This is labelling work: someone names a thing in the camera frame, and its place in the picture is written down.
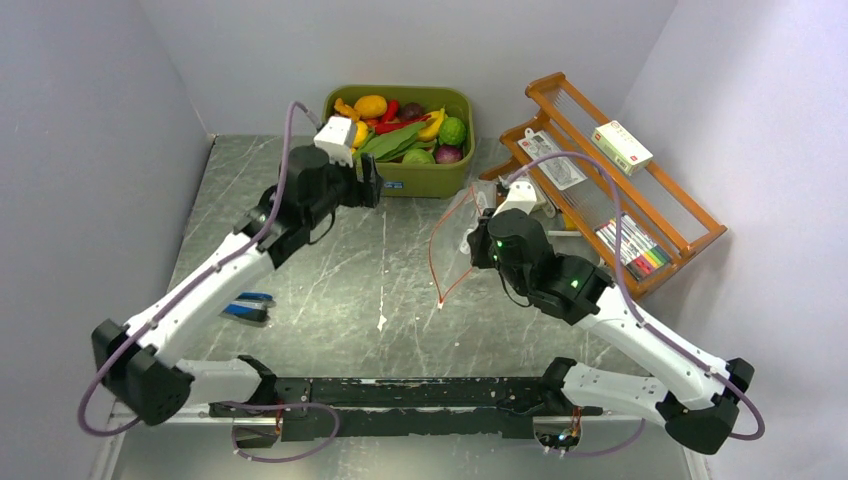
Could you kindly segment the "red chili pepper toy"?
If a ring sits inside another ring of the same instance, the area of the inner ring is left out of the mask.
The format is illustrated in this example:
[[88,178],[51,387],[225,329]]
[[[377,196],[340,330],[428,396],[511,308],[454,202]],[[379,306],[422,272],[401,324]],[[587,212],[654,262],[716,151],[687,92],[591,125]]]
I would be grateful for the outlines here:
[[425,123],[429,118],[430,118],[430,114],[426,114],[426,115],[423,115],[423,116],[420,116],[418,118],[408,120],[408,121],[381,123],[381,124],[378,124],[374,127],[374,133],[376,135],[388,134],[388,133],[400,130],[402,128],[405,128],[409,125],[415,124],[415,123]]

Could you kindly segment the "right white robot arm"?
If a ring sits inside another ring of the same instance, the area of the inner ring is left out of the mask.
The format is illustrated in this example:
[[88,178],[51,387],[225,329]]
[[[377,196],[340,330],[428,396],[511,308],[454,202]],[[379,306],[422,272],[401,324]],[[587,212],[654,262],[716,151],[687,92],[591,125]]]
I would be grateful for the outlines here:
[[541,313],[607,341],[646,370],[636,376],[557,357],[539,398],[553,414],[598,407],[662,427],[680,445],[712,455],[733,437],[754,368],[683,340],[639,306],[589,260],[558,253],[541,224],[519,209],[485,210],[467,236],[470,263],[494,269]]

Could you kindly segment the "clear zip top bag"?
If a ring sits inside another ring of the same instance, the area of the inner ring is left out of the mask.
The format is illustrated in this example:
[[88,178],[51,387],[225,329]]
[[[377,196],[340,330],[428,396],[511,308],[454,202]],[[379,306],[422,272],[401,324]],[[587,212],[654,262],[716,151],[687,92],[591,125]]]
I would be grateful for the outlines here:
[[436,289],[438,311],[458,285],[472,272],[471,247],[467,236],[478,225],[478,218],[496,204],[496,186],[490,181],[475,181],[459,190],[436,222],[427,244],[428,267]]

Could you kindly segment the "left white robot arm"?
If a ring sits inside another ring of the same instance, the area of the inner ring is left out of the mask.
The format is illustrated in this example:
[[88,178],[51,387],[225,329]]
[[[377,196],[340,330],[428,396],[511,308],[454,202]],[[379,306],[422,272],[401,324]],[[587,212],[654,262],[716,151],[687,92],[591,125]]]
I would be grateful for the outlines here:
[[338,207],[374,208],[383,186],[373,155],[336,164],[314,145],[292,149],[280,176],[284,183],[267,188],[174,290],[122,325],[105,320],[94,329],[100,382],[138,421],[159,425],[196,404],[238,403],[254,416],[275,406],[276,377],[258,360],[188,361],[184,352],[201,326],[311,244]]

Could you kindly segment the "green custard apple toy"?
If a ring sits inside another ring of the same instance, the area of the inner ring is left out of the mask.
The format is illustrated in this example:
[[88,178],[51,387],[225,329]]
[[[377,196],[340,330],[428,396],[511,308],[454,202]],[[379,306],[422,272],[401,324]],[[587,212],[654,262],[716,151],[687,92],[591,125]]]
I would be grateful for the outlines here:
[[446,117],[438,131],[438,141],[441,145],[460,147],[467,138],[465,123],[456,117]]

